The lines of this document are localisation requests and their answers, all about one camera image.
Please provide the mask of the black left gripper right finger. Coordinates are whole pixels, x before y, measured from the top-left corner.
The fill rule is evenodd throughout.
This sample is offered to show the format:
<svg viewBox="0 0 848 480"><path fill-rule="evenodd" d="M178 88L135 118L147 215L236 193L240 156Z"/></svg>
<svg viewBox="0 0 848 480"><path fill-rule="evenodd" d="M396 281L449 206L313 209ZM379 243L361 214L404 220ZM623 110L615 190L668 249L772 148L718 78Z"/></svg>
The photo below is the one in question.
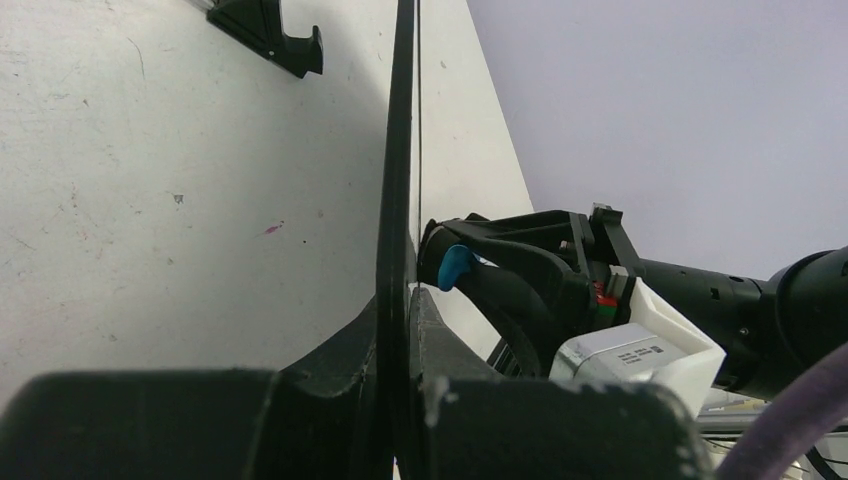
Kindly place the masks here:
<svg viewBox="0 0 848 480"><path fill-rule="evenodd" d="M409 479L711 479L692 417L642 383L506 378L410 299Z"/></svg>

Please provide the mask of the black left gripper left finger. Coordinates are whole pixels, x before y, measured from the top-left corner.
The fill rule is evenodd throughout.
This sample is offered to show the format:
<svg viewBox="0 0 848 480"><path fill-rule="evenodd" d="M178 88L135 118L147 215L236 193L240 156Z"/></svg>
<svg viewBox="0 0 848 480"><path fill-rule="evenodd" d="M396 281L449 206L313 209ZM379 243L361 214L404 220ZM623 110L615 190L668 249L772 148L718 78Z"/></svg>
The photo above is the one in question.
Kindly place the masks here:
<svg viewBox="0 0 848 480"><path fill-rule="evenodd" d="M378 309L281 370L38 376L1 417L5 479L387 479Z"/></svg>

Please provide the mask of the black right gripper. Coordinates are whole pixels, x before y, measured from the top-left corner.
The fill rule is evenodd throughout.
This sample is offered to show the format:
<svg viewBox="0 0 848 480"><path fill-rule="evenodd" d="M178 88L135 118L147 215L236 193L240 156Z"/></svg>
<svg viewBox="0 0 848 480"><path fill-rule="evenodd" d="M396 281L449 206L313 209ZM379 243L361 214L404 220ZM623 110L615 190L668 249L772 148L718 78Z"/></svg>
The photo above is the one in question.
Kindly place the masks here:
<svg viewBox="0 0 848 480"><path fill-rule="evenodd" d="M630 321L642 260L623 213L595 203L589 215L551 210L501 219L477 213L427 224L427 254L455 245L489 261L457 288L506 341L526 376L548 377L561 344L589 328ZM558 255L572 245L578 272Z"/></svg>

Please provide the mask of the small black-framed whiteboard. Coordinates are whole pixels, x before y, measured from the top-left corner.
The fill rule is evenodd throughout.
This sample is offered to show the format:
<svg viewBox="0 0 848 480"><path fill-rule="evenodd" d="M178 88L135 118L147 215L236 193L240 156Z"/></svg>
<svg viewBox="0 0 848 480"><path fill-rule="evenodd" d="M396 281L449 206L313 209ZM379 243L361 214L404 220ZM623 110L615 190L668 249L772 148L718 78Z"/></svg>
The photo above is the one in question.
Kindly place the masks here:
<svg viewBox="0 0 848 480"><path fill-rule="evenodd" d="M389 89L376 258L377 376L387 401L391 451L403 479L424 479L410 351L409 234L416 3L399 1Z"/></svg>

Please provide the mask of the blue whiteboard eraser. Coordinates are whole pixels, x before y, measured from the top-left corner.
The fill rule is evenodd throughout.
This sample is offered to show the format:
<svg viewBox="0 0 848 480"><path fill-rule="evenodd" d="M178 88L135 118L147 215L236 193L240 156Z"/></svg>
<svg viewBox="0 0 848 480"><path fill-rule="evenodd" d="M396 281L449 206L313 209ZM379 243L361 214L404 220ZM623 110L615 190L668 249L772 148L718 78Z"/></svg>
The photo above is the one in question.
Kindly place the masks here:
<svg viewBox="0 0 848 480"><path fill-rule="evenodd" d="M478 260L479 256L453 231L435 220L426 224L417 259L422 283L449 292Z"/></svg>

